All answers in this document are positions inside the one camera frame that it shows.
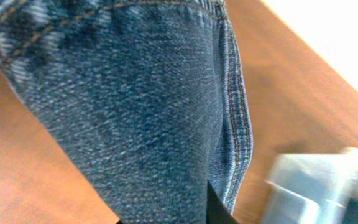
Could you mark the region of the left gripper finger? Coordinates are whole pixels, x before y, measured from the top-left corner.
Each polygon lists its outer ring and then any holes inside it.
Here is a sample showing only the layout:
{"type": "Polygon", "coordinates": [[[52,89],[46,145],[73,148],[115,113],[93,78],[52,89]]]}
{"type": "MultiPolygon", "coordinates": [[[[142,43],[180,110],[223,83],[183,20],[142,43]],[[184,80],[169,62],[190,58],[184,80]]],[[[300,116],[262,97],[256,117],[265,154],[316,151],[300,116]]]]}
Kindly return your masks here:
{"type": "Polygon", "coordinates": [[[227,208],[220,201],[213,186],[208,182],[207,188],[207,209],[206,209],[206,223],[207,224],[239,224],[234,217],[229,213],[227,208]]]}

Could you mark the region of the dark blue jeans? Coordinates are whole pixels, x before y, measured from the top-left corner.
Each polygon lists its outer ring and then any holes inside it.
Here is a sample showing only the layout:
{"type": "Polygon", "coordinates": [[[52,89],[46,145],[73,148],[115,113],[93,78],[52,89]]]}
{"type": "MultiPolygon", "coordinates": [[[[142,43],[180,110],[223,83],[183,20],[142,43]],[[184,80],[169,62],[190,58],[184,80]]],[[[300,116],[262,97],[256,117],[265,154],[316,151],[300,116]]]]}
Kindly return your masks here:
{"type": "Polygon", "coordinates": [[[121,223],[232,215],[253,150],[224,1],[0,0],[0,71],[121,223]]]}

